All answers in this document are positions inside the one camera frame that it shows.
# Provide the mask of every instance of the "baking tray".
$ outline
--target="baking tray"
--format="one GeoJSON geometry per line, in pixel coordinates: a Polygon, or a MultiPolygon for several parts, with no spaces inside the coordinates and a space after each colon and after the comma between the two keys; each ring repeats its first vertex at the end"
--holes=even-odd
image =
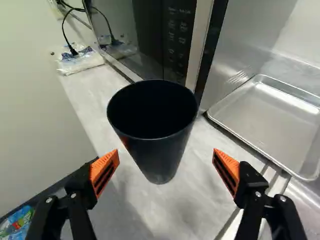
{"type": "Polygon", "coordinates": [[[304,181],[318,177],[318,96],[258,74],[206,114],[292,176],[304,181]]]}

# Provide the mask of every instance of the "plastic bag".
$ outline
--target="plastic bag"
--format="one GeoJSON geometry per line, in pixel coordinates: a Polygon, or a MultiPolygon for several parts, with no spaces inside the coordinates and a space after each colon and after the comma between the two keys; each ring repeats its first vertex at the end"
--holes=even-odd
{"type": "Polygon", "coordinates": [[[73,56],[67,45],[58,52],[57,71],[62,75],[68,76],[105,63],[102,56],[90,46],[73,42],[72,47],[79,55],[73,56]]]}
{"type": "Polygon", "coordinates": [[[27,236],[34,209],[24,206],[0,225],[0,240],[24,240],[27,236]]]}

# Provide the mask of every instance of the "white wall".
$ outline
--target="white wall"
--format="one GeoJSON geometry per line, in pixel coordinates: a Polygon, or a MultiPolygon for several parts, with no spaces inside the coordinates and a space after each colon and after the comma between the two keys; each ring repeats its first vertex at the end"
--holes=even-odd
{"type": "MultiPolygon", "coordinates": [[[[65,41],[47,1],[0,6],[2,216],[96,153],[58,80],[50,52],[65,41]]],[[[68,24],[65,31],[71,42],[78,39],[68,24]]]]}
{"type": "Polygon", "coordinates": [[[320,68],[319,12],[319,0],[298,0],[273,51],[320,68]]]}

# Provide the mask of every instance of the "black cable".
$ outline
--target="black cable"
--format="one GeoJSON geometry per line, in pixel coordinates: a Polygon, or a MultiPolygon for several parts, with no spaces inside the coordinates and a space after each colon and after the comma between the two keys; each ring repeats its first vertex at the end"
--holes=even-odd
{"type": "MultiPolygon", "coordinates": [[[[75,10],[75,11],[82,12],[82,13],[86,12],[85,9],[79,8],[79,7],[73,7],[73,6],[69,5],[68,3],[66,3],[64,0],[59,0],[59,3],[62,4],[62,5],[64,5],[64,6],[67,6],[67,7],[70,8],[71,10],[75,10]]],[[[97,9],[97,8],[94,7],[94,6],[92,6],[91,8],[95,9],[97,12],[99,12],[99,13],[103,16],[103,18],[105,19],[106,24],[108,25],[108,28],[109,28],[109,33],[110,33],[110,38],[111,38],[111,44],[116,43],[117,40],[115,39],[115,36],[114,36],[114,34],[112,33],[111,26],[110,26],[110,23],[109,23],[106,15],[104,15],[99,9],[97,9]]]]}
{"type": "Polygon", "coordinates": [[[108,25],[108,28],[109,28],[109,33],[110,33],[110,38],[111,38],[111,44],[112,43],[115,43],[116,42],[116,39],[115,39],[115,36],[113,35],[112,31],[111,31],[111,27],[110,27],[110,24],[109,24],[109,21],[107,19],[107,17],[100,11],[98,10],[98,8],[92,6],[91,8],[95,9],[97,12],[99,12],[105,19],[106,21],[106,24],[108,25]]]}
{"type": "Polygon", "coordinates": [[[71,44],[69,43],[67,37],[66,37],[66,34],[65,34],[65,29],[64,29],[64,23],[65,23],[65,20],[67,18],[67,16],[73,11],[74,9],[71,8],[65,15],[64,15],[64,18],[63,18],[63,21],[62,21],[62,33],[63,33],[63,36],[64,36],[64,39],[66,41],[66,44],[68,45],[69,49],[70,49],[70,52],[73,56],[76,56],[78,55],[79,53],[71,46],[71,44]]]}
{"type": "Polygon", "coordinates": [[[79,7],[73,7],[73,6],[69,5],[68,3],[66,3],[64,0],[59,0],[59,3],[64,5],[64,6],[67,6],[70,9],[76,10],[78,12],[83,12],[83,13],[86,12],[85,9],[79,8],[79,7]]]}

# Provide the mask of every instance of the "microwave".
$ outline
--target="microwave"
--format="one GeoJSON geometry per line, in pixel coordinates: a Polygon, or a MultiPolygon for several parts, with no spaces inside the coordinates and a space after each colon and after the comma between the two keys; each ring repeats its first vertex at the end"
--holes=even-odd
{"type": "Polygon", "coordinates": [[[294,2],[82,0],[102,55],[116,70],[133,82],[186,86],[200,113],[260,72],[294,2]]]}

